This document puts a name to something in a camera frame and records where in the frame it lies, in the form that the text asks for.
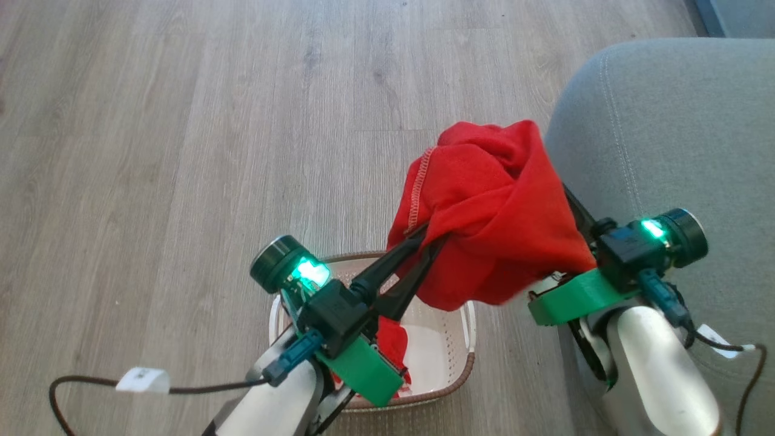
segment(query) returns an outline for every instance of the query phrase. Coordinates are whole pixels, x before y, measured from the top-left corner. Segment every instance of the green 3d-printed mount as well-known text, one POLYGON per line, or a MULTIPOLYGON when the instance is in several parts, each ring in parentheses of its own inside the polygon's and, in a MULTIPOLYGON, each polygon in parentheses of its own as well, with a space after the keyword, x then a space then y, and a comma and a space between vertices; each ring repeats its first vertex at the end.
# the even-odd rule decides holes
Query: green 3d-printed mount
POLYGON ((528 303, 528 308, 538 325, 556 326, 613 306, 639 292, 619 292, 595 268, 539 295, 528 303))
MULTIPOLYGON (((282 289, 281 292, 294 326, 296 326, 298 310, 303 304, 299 293, 305 292, 307 296, 310 296, 315 290, 300 286, 300 289, 282 289)), ((315 353, 315 356, 334 371, 352 390, 377 407, 387 406, 393 395, 404 384, 403 378, 395 369, 362 337, 358 337, 342 354, 334 359, 327 358, 321 351, 315 353)))

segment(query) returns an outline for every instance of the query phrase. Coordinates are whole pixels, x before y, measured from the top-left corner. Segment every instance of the gray upholstery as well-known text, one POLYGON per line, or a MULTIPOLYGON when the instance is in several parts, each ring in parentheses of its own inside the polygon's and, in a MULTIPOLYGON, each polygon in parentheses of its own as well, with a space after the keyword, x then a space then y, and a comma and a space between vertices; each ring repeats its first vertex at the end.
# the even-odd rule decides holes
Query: gray upholstery
MULTIPOLYGON (((693 212, 710 254, 673 278, 695 322, 732 343, 775 348, 775 40, 610 47, 569 83, 545 142, 597 217, 693 212)), ((733 421, 758 355, 728 360, 703 344, 691 352, 733 421)), ((773 362, 751 396, 744 435, 775 429, 773 362)))

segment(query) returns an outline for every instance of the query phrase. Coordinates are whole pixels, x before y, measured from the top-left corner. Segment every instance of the white basket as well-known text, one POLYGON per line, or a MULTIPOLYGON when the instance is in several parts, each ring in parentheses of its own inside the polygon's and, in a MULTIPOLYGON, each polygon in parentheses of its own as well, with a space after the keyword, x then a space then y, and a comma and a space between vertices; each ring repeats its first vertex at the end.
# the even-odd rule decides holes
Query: white basket
MULTIPOLYGON (((354 254, 323 259, 332 276, 346 285, 356 274, 383 253, 354 254)), ((397 278, 391 277, 383 286, 387 290, 397 278)), ((269 343, 273 344, 291 323, 278 296, 269 317, 269 343)), ((383 409, 410 407, 428 403, 459 389, 474 368, 474 347, 477 343, 474 305, 466 303, 455 312, 433 309, 419 299, 413 299, 401 325, 406 329, 408 346, 404 364, 409 369, 412 384, 405 386, 383 409)), ((376 410, 364 398, 356 396, 345 411, 376 410)))

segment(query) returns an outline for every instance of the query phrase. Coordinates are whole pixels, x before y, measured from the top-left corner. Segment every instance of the white label tag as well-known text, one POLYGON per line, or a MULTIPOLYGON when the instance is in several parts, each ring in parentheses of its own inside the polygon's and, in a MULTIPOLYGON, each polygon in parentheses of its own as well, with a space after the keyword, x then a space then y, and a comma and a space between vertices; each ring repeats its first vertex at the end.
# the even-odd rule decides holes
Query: white label tag
POLYGON ((128 392, 170 392, 170 375, 163 369, 135 367, 129 370, 115 386, 128 392))
MULTIPOLYGON (((702 324, 700 328, 697 329, 697 332, 708 339, 718 342, 719 344, 730 345, 730 343, 725 341, 720 334, 716 333, 716 331, 710 328, 707 324, 702 324)), ((713 351, 719 353, 720 355, 726 358, 736 358, 737 355, 740 354, 739 351, 727 351, 727 350, 719 350, 718 348, 713 348, 713 347, 711 348, 713 349, 713 351)))

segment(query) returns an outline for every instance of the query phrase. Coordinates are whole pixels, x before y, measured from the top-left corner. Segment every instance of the red fabric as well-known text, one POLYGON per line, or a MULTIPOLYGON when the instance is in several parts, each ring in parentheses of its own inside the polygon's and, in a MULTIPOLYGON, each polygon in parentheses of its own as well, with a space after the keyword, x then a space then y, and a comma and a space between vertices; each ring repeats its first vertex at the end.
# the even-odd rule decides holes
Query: red fabric
MULTIPOLYGON (((406 365, 404 365, 404 355, 406 355, 406 346, 409 343, 406 330, 401 327, 399 322, 393 321, 390 318, 380 317, 379 323, 377 347, 379 347, 382 354, 393 366, 399 370, 406 368, 406 365)), ((412 377, 409 375, 409 371, 404 374, 404 381, 412 384, 412 377)))
POLYGON ((388 249, 426 222, 423 244, 449 234, 417 294, 438 309, 502 304, 554 271, 595 267, 532 121, 442 133, 409 167, 388 249))

